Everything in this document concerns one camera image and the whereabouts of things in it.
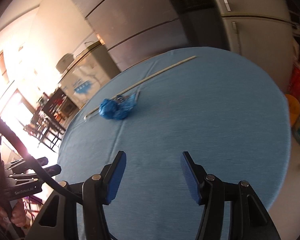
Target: floor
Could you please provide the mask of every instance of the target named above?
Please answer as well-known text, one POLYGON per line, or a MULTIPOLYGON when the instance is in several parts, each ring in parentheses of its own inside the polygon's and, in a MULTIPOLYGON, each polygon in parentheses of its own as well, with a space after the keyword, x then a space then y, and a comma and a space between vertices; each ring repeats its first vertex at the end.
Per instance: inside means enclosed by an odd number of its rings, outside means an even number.
POLYGON ((288 172, 270 216, 281 240, 296 240, 300 235, 300 145, 291 137, 288 172))

